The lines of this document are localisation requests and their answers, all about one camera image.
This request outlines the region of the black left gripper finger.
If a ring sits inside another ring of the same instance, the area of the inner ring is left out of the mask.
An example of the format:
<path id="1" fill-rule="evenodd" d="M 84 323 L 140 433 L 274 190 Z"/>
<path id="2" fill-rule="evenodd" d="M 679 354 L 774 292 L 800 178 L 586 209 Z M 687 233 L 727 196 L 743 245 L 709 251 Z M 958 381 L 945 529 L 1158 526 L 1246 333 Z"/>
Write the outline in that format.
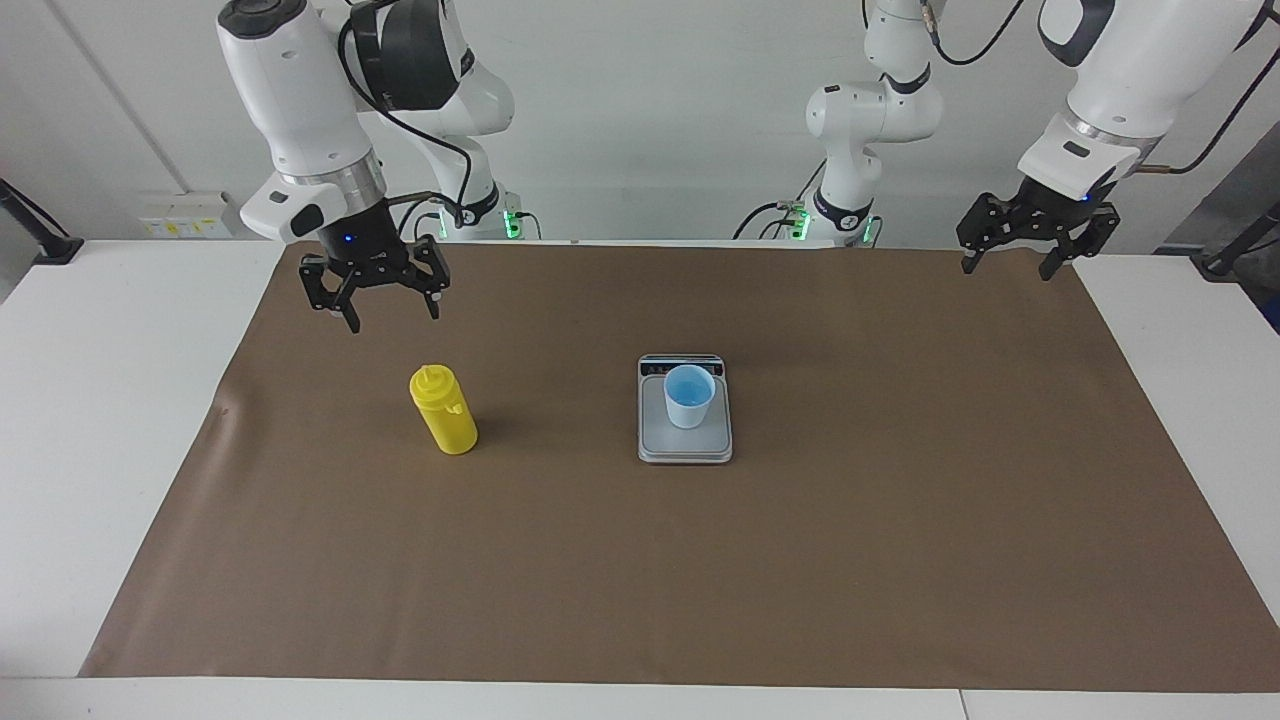
<path id="1" fill-rule="evenodd" d="M 1010 201 L 993 193 L 980 193 L 957 223 L 957 242 L 965 255 L 961 269 L 973 274 L 982 258 L 995 249 L 1012 242 L 1009 229 Z"/>
<path id="2" fill-rule="evenodd" d="M 1069 261 L 1078 258 L 1094 258 L 1108 242 L 1120 223 L 1120 215 L 1111 202 L 1102 202 L 1093 211 L 1079 234 L 1071 236 L 1061 231 L 1055 236 L 1056 246 L 1050 250 L 1038 266 L 1042 281 L 1051 281 Z"/>

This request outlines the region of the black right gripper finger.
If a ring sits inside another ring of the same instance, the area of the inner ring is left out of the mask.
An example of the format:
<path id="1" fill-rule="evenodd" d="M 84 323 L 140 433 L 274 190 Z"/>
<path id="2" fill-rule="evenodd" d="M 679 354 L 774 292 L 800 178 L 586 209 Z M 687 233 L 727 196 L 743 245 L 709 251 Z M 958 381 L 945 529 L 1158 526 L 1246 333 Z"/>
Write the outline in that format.
<path id="1" fill-rule="evenodd" d="M 451 269 L 435 238 L 422 238 L 410 246 L 408 287 L 420 293 L 430 318 L 440 319 L 440 301 L 451 287 Z"/>
<path id="2" fill-rule="evenodd" d="M 326 273 L 340 279 L 337 290 L 325 286 Z M 303 255 L 300 259 L 300 279 L 311 309 L 340 316 L 353 334 L 360 333 L 361 327 L 352 304 L 360 277 L 360 269 L 351 263 L 338 263 L 321 255 Z"/>

